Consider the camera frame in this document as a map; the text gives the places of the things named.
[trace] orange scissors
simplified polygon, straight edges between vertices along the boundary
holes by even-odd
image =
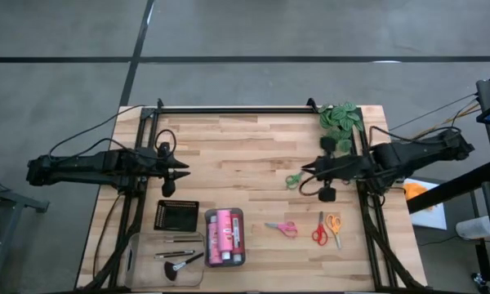
[[[318,228],[312,232],[312,239],[316,241],[319,246],[323,246],[328,242],[328,235],[325,228],[323,228],[323,212],[319,212]]]
[[[341,218],[339,216],[328,215],[325,220],[327,227],[334,233],[336,238],[337,248],[341,249],[341,239],[340,239],[340,228],[341,228]]]

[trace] black cable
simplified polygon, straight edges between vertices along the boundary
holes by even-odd
[[[404,194],[407,193],[407,190],[405,188],[403,188],[403,187],[388,187],[387,189],[401,189]]]
[[[100,245],[101,245],[102,240],[104,239],[104,234],[105,234],[105,231],[107,230],[107,225],[109,224],[109,220],[110,220],[111,216],[113,215],[113,211],[114,211],[114,208],[116,207],[116,203],[118,202],[118,200],[120,199],[121,196],[122,195],[120,194],[116,197],[116,200],[114,200],[113,206],[111,207],[111,209],[109,210],[109,213],[107,213],[107,217],[105,218],[104,227],[101,230],[100,239],[98,239],[98,244],[96,245],[95,257],[94,257],[94,260],[92,261],[92,278],[95,278],[95,276],[96,276],[96,262],[98,261],[98,253],[100,252]]]
[[[176,135],[174,135],[174,132],[169,129],[163,129],[158,134],[156,134],[156,139],[154,139],[154,147],[156,148],[156,150],[158,151],[158,138],[160,137],[160,135],[162,135],[165,132],[171,134],[172,140],[174,141],[174,147],[172,147],[171,152],[169,152],[163,159],[167,159],[169,156],[171,156],[171,154],[173,154],[174,151],[176,151],[176,146],[177,146]]]
[[[91,147],[89,147],[89,148],[87,148],[87,149],[85,149],[85,150],[83,150],[83,151],[81,151],[81,152],[78,152],[78,153],[76,153],[76,154],[73,154],[73,155],[71,155],[71,156],[68,156],[68,157],[66,157],[66,158],[62,158],[62,159],[60,159],[60,160],[56,160],[54,163],[62,163],[62,162],[65,162],[65,161],[67,161],[67,160],[70,160],[70,159],[72,159],[72,158],[76,158],[77,156],[80,156],[80,155],[82,155],[82,154],[85,154],[85,153],[87,153],[87,152],[91,151],[91,150],[92,150],[92,149],[94,149],[94,148],[95,148],[97,145],[99,145],[100,143],[105,142],[105,141],[113,142],[113,143],[115,143],[116,145],[118,145],[118,146],[122,147],[122,149],[124,149],[124,150],[126,150],[126,151],[131,152],[131,151],[130,151],[130,150],[127,148],[127,147],[125,147],[124,145],[122,145],[122,143],[119,143],[118,141],[113,140],[113,139],[111,139],[111,138],[104,138],[104,139],[100,139],[100,140],[98,140],[98,141],[97,141],[95,144],[91,145]]]
[[[421,145],[437,145],[439,143],[443,143],[444,141],[440,140],[440,141],[435,141],[435,142],[421,142],[417,139],[420,139],[428,134],[431,134],[433,132],[436,132],[436,131],[440,131],[440,130],[445,130],[445,129],[453,129],[453,130],[457,130],[457,134],[461,133],[461,129],[459,127],[438,127],[438,128],[435,128],[434,130],[430,130],[430,131],[427,131],[425,132],[424,134],[421,134],[413,139],[408,139],[408,138],[405,138],[405,137],[401,137],[401,136],[398,136],[398,135],[395,135],[395,134],[392,134],[388,131],[385,131],[383,129],[381,129],[380,127],[376,127],[376,126],[371,126],[369,131],[368,131],[368,137],[369,137],[369,144],[368,146],[371,147],[371,144],[372,144],[372,130],[378,130],[380,132],[382,132],[383,134],[386,134],[388,136],[391,136],[391,137],[394,137],[394,138],[398,138],[400,140],[403,140],[403,141],[407,141],[407,142],[411,142],[411,143],[416,143],[416,144],[421,144]]]
[[[452,124],[450,125],[451,127],[453,127],[454,123],[456,123],[457,116],[461,113],[461,111],[463,111],[465,108],[467,108],[472,103],[474,103],[474,101],[476,101],[476,99],[472,99],[472,101],[469,104],[465,105],[465,107],[463,107],[463,108],[459,109],[459,111],[457,111],[456,115],[454,116],[454,119],[452,120]]]
[[[440,241],[433,241],[433,242],[428,242],[428,243],[424,243],[424,244],[417,244],[417,246],[419,247],[423,247],[423,246],[427,246],[427,245],[432,245],[432,244],[440,244],[440,243],[445,243],[447,241],[450,241],[452,240],[453,238],[459,238],[459,236],[452,236],[450,238],[446,238],[444,240],[440,240]]]
[[[382,197],[383,198],[383,201],[379,204],[379,207],[383,207],[383,205],[385,204],[386,202],[386,197],[385,195],[377,195],[379,197]],[[370,207],[370,208],[375,208],[374,206],[370,205],[370,203],[367,201],[367,205]]]
[[[454,136],[457,136],[457,135],[459,135],[459,133],[461,133],[461,129],[459,127],[436,127],[433,130],[429,130],[429,131],[426,131],[426,132],[420,134],[419,136],[415,136],[413,138],[413,140],[420,139],[420,138],[422,138],[422,137],[424,137],[424,136],[426,136],[428,134],[431,134],[431,133],[434,133],[434,132],[437,132],[437,131],[441,131],[441,130],[456,130],[457,131],[457,134],[454,135]],[[429,144],[439,144],[439,143],[443,143],[443,141],[431,142]]]
[[[472,110],[470,111],[469,113],[465,114],[464,116],[467,116],[468,114],[473,114],[473,113],[476,113],[478,111],[481,111],[481,109],[476,109],[476,110]]]
[[[78,133],[78,134],[76,134],[76,135],[73,135],[73,136],[71,136],[71,137],[69,137],[69,138],[67,138],[67,139],[64,139],[64,140],[60,141],[59,143],[57,143],[56,145],[54,145],[54,146],[53,146],[53,147],[52,147],[52,148],[49,150],[49,152],[47,153],[47,157],[48,157],[48,158],[49,158],[49,159],[52,161],[52,152],[53,152],[53,151],[54,151],[56,148],[58,148],[58,146],[60,146],[60,145],[64,144],[65,142],[68,142],[68,141],[70,141],[70,140],[72,140],[72,139],[76,138],[77,136],[83,135],[83,134],[87,133],[88,131],[92,131],[92,130],[94,130],[94,129],[98,128],[98,127],[101,127],[101,126],[105,125],[105,124],[106,124],[106,123],[108,123],[108,122],[109,122],[111,119],[116,118],[116,117],[117,117],[118,115],[120,115],[120,114],[124,114],[124,113],[126,113],[127,111],[132,110],[132,109],[134,109],[134,108],[136,108],[136,107],[144,107],[144,106],[145,106],[145,105],[136,105],[136,106],[132,106],[132,107],[130,107],[130,108],[128,108],[128,109],[123,110],[122,112],[116,113],[116,114],[115,114],[115,115],[113,115],[112,117],[107,118],[107,120],[105,120],[105,121],[101,122],[100,124],[95,125],[94,127],[89,127],[89,128],[88,128],[88,129],[86,129],[85,131],[81,131],[81,132],[79,132],[79,133]]]
[[[409,124],[409,123],[411,123],[411,122],[415,122],[416,120],[418,120],[418,119],[420,119],[420,118],[424,118],[425,116],[427,116],[427,115],[429,115],[429,114],[433,114],[433,113],[434,113],[434,112],[436,112],[436,111],[440,111],[441,109],[444,109],[444,108],[447,108],[447,107],[448,107],[448,106],[450,106],[450,105],[456,104],[457,102],[459,102],[459,101],[461,101],[461,100],[464,100],[464,99],[466,99],[466,98],[469,98],[469,97],[472,97],[472,96],[476,96],[476,95],[477,95],[477,93],[474,93],[474,94],[470,94],[470,95],[464,96],[464,97],[462,97],[462,98],[459,98],[459,99],[457,99],[457,100],[454,100],[453,102],[450,102],[450,103],[448,103],[447,105],[443,105],[443,106],[441,106],[441,107],[439,107],[439,108],[437,108],[437,109],[434,109],[434,110],[432,110],[432,111],[427,112],[426,114],[422,114],[422,115],[420,115],[420,116],[418,116],[418,117],[416,117],[416,118],[413,118],[413,119],[411,119],[411,120],[409,120],[409,121],[407,121],[407,122],[404,122],[404,123],[402,123],[402,124],[398,125],[397,127],[392,127],[391,129],[389,129],[389,131],[393,131],[393,130],[395,130],[395,129],[399,128],[399,127],[402,127],[402,126],[404,126],[404,125],[407,125],[407,124]]]
[[[344,164],[344,165],[339,166],[339,167],[329,168],[329,169],[327,169],[327,170],[320,171],[320,172],[318,172],[318,173],[316,173],[316,174],[313,174],[311,177],[309,177],[308,179],[304,180],[304,181],[301,183],[300,188],[299,188],[300,194],[301,194],[301,195],[303,195],[303,196],[314,196],[314,195],[318,194],[318,193],[319,193],[319,191],[321,190],[321,188],[319,188],[317,191],[312,192],[312,193],[305,193],[305,192],[303,192],[303,190],[302,190],[302,189],[303,189],[303,186],[304,186],[306,183],[308,183],[308,182],[310,182],[311,180],[313,180],[313,179],[314,179],[316,176],[321,176],[321,175],[324,175],[324,174],[326,174],[326,173],[328,173],[328,172],[333,172],[333,171],[335,171],[336,169],[340,169],[340,168],[344,168],[344,167],[349,167],[349,166],[351,166],[351,165],[353,165],[353,164],[355,164],[355,163],[357,163],[357,161],[353,161],[353,162],[350,162],[350,163]]]
[[[450,238],[446,238],[444,240],[433,241],[433,242],[428,242],[428,243],[423,243],[423,244],[417,244],[417,246],[422,247],[422,246],[427,246],[427,245],[432,245],[432,244],[445,243],[445,242],[450,241],[450,240],[452,240],[454,238],[460,238],[463,241],[477,241],[477,242],[479,241],[478,239],[467,239],[467,238],[463,238],[463,237],[461,237],[459,235],[455,235],[455,236],[452,236]]]

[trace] orange object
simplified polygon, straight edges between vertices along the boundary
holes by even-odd
[[[407,200],[410,200],[410,199],[416,197],[417,195],[423,194],[424,192],[428,191],[427,188],[425,188],[422,185],[417,184],[417,183],[405,184],[405,185],[403,185],[403,187],[404,187],[405,191],[407,191],[407,193],[405,193],[405,198]]]

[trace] clear plastic tray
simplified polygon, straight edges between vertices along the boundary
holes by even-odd
[[[167,243],[166,240],[199,240],[200,242]],[[126,250],[123,274],[124,286],[129,288],[198,286],[202,282],[203,256],[178,270],[175,281],[165,276],[166,261],[179,264],[205,252],[204,238],[200,233],[163,232],[158,234],[135,234]],[[156,253],[195,250],[190,256],[155,258]]]

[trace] red scissors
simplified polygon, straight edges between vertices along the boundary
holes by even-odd
[[[289,238],[295,238],[297,236],[297,228],[294,222],[288,221],[286,223],[265,223],[270,228],[279,229],[285,236]]]
[[[318,228],[312,233],[312,239],[316,241],[319,246],[323,246],[328,242],[328,235],[325,228],[323,228],[323,212],[319,212]]]

